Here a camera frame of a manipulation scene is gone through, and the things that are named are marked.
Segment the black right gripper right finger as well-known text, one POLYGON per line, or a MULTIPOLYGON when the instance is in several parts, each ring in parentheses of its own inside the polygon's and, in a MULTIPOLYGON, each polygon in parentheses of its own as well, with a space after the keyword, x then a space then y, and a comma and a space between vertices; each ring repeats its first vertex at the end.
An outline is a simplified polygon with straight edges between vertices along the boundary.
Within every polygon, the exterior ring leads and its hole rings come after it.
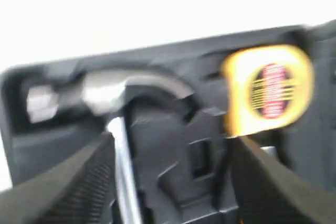
POLYGON ((335 193, 312 186, 252 139, 232 141, 239 223, 335 223, 335 193))

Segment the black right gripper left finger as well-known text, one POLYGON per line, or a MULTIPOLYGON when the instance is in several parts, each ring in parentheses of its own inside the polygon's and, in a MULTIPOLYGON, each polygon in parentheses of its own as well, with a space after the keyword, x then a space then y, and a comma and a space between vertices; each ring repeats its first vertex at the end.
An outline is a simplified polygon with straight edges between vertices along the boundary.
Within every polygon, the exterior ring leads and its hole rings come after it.
POLYGON ((114 138, 100 134, 79 151, 1 193, 1 223, 113 223, 114 138))

